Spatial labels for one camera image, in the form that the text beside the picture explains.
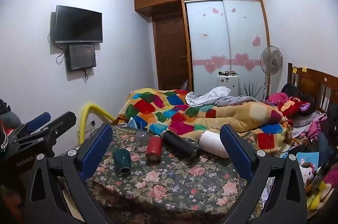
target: silver screw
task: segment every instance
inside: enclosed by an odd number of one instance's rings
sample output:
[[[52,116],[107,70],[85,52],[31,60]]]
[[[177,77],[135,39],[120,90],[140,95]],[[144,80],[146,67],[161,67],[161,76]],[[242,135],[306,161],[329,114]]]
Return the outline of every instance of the silver screw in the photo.
[[[289,158],[292,160],[292,161],[295,161],[297,158],[295,157],[294,154],[289,154]]]
[[[256,154],[260,157],[263,157],[263,156],[265,156],[266,153],[263,150],[258,150],[258,151],[256,151]]]
[[[70,151],[68,151],[68,153],[67,153],[69,156],[74,156],[74,155],[76,155],[76,150],[70,150]]]
[[[38,156],[37,156],[37,160],[41,160],[41,159],[43,159],[45,156],[42,154],[42,153],[40,153],[40,154],[38,154]]]

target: white mini refrigerator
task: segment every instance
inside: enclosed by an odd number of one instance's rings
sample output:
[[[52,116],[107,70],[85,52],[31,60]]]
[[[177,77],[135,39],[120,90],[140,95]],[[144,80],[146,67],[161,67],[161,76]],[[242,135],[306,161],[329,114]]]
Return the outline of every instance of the white mini refrigerator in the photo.
[[[217,87],[224,86],[231,90],[230,96],[239,96],[239,76],[236,75],[218,75]]]

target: patchwork blanket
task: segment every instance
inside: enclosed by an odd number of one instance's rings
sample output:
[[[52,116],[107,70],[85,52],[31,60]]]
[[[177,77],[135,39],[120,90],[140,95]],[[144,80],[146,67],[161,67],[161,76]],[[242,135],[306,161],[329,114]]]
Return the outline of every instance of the patchwork blanket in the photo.
[[[224,124],[230,124],[240,135],[254,130],[250,133],[256,147],[267,152],[278,151],[285,137],[289,136],[287,119],[274,106],[245,102],[237,106],[190,107],[185,101],[187,93],[150,88],[133,91],[120,110],[118,119],[127,122],[133,117],[140,128],[155,134],[168,129],[196,141],[205,130],[219,133]]]

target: white cylinder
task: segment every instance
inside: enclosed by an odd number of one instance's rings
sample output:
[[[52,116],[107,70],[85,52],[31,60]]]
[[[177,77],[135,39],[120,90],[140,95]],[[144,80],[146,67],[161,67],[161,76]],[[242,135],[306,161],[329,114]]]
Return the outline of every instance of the white cylinder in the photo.
[[[229,158],[218,133],[205,131],[198,142],[198,146],[208,153],[221,158]]]

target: red stuffed toy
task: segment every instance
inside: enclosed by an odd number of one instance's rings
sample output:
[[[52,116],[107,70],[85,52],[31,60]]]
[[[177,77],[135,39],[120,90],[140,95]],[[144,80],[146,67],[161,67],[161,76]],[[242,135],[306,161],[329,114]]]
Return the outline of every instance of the red stuffed toy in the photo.
[[[310,103],[303,102],[298,97],[292,96],[279,107],[279,110],[286,118],[290,119],[297,115],[299,111],[307,111],[309,107]]]

